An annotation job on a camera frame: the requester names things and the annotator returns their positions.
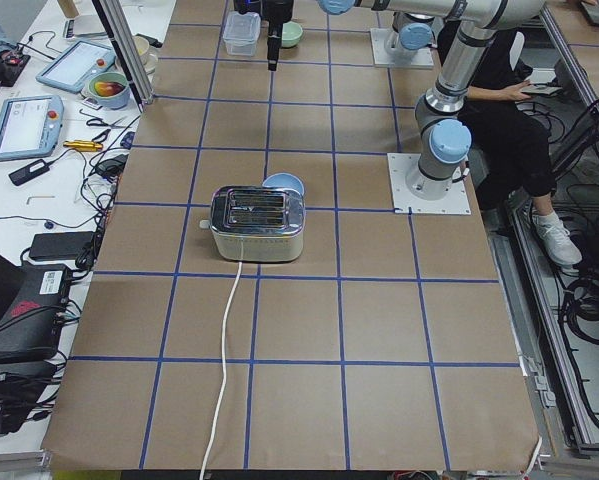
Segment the black computer box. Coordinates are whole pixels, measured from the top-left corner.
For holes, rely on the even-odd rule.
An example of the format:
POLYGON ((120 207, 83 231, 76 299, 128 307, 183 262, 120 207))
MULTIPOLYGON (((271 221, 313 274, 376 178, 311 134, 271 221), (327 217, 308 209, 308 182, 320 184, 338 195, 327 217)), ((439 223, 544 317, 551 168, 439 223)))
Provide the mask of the black computer box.
POLYGON ((64 264, 19 268, 23 285, 0 318, 0 364, 53 358, 61 334, 59 314, 67 308, 72 274, 64 264))

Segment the aluminium frame post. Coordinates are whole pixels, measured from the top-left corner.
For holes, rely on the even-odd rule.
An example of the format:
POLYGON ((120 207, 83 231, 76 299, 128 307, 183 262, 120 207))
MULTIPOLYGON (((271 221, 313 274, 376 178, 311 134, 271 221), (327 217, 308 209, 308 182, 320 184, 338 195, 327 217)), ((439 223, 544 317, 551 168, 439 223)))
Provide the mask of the aluminium frame post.
POLYGON ((142 110, 152 103, 154 93, 121 3, 118 0, 92 0, 92 5, 111 41, 134 100, 142 110))

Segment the green bowl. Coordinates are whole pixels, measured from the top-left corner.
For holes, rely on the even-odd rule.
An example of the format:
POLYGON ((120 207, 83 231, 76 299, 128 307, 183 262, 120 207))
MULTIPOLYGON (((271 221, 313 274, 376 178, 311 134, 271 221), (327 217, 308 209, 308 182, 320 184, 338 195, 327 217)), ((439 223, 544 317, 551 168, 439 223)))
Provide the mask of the green bowl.
POLYGON ((284 49, 296 47, 303 36, 303 27, 294 21, 287 22, 283 25, 282 43, 284 49))

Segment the cream mug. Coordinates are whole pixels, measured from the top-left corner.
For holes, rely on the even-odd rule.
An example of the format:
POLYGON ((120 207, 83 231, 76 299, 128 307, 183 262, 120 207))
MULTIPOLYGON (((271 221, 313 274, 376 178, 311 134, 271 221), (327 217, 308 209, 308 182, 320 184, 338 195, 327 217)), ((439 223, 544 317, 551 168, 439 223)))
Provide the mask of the cream mug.
POLYGON ((141 64, 147 74, 152 74, 158 64, 158 55, 156 49, 150 45, 147 39, 134 35, 133 41, 141 64))

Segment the black scissors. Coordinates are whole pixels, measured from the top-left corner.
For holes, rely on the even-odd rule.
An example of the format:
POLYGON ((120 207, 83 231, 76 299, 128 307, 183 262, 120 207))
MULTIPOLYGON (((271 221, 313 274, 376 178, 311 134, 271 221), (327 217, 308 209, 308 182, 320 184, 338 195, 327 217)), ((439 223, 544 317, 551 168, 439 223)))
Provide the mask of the black scissors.
POLYGON ((117 129, 117 128, 123 128, 123 125, 121 124, 121 122, 123 120, 124 120, 124 117, 121 117, 115 121, 107 121, 101 117, 92 117, 92 118, 88 118, 86 120, 85 124, 90 127, 102 127, 102 128, 117 129))

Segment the lower blue teach pendant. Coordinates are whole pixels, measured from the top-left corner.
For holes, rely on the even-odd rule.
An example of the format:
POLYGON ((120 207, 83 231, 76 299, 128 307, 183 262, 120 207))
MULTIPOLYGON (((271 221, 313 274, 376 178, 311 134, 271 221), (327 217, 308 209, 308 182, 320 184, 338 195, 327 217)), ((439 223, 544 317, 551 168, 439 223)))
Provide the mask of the lower blue teach pendant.
POLYGON ((51 155, 63 114, 63 101, 57 95, 5 100, 0 112, 0 162, 51 155))

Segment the white allen key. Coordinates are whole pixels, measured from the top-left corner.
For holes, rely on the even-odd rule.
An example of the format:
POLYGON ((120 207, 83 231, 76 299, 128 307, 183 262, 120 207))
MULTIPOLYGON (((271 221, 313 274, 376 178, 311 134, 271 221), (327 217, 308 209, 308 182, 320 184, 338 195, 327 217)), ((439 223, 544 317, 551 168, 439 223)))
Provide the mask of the white allen key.
POLYGON ((27 198, 26 200, 26 204, 27 205, 32 205, 35 202, 39 202, 42 200, 51 200, 54 199, 55 196, 54 195, 34 195, 34 196, 30 196, 27 198))

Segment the clear plastic food container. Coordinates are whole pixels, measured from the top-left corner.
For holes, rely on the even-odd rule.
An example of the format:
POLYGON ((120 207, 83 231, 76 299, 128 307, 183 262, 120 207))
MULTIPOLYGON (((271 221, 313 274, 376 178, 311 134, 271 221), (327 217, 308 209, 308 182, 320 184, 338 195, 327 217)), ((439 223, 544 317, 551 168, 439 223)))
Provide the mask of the clear plastic food container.
POLYGON ((223 30, 223 41, 228 55, 252 57, 256 53, 261 19, 257 13, 228 14, 223 30))

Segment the black power adapter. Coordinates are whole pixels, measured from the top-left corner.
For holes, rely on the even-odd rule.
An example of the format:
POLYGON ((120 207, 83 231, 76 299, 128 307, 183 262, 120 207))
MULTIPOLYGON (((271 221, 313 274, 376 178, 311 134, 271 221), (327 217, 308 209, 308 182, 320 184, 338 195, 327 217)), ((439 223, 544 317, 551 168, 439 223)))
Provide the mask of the black power adapter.
POLYGON ((38 159, 11 172, 8 177, 14 186, 21 186, 48 172, 50 165, 50 162, 38 159))

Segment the blue teach pendant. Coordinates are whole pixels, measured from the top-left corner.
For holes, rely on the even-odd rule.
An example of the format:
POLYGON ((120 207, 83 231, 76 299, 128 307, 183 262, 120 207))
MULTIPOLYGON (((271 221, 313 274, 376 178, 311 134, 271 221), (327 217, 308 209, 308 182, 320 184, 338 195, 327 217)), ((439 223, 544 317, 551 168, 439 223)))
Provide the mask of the blue teach pendant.
POLYGON ((5 100, 0 112, 0 162, 51 155, 63 114, 63 101, 57 95, 5 100))
POLYGON ((109 70, 116 54, 111 47, 77 41, 36 75, 44 85, 78 93, 94 75, 109 70))

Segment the white sneaker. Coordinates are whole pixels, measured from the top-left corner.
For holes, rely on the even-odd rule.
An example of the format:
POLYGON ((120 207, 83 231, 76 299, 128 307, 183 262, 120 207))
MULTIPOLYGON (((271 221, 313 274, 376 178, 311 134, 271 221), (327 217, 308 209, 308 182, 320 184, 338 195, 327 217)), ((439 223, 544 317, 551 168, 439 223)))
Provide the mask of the white sneaker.
POLYGON ((573 243, 569 230, 555 212, 549 215, 534 214, 532 222, 548 257, 555 264, 573 267, 582 261, 579 248, 573 243))

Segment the black flat device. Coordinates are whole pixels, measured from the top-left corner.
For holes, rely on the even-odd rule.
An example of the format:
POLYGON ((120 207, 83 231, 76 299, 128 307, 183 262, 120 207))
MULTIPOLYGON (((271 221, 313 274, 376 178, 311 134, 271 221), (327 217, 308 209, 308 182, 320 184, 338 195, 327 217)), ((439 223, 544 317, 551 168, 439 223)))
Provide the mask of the black flat device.
POLYGON ((36 234, 28 255, 35 261, 75 260, 93 236, 90 231, 36 234))

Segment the black tablet in hand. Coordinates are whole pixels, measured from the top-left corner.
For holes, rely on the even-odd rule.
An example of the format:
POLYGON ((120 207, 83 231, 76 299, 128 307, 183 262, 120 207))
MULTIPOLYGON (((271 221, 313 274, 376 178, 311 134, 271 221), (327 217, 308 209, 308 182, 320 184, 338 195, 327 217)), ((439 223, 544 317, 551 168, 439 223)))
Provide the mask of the black tablet in hand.
POLYGON ((563 88, 558 85, 540 83, 540 84, 529 84, 529 85, 523 87, 521 89, 521 92, 524 95, 528 95, 528 96, 550 97, 550 96, 556 95, 557 93, 561 92, 562 90, 563 90, 563 88))

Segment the yellow screwdriver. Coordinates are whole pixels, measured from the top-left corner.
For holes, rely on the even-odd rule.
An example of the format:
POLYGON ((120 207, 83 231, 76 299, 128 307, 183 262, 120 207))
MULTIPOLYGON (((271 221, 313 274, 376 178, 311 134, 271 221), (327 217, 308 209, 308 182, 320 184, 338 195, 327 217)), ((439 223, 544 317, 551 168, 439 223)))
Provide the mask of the yellow screwdriver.
POLYGON ((97 152, 103 149, 103 145, 94 141, 65 141, 63 146, 68 149, 74 149, 81 152, 97 152))

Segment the upper blue teach pendant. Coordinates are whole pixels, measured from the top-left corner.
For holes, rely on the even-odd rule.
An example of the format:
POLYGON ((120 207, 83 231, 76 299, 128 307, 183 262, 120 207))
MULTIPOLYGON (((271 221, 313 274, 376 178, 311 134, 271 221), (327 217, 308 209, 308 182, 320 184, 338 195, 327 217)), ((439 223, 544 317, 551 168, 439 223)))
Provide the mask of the upper blue teach pendant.
POLYGON ((111 47, 77 41, 36 75, 44 85, 78 93, 94 75, 109 70, 116 54, 111 47))

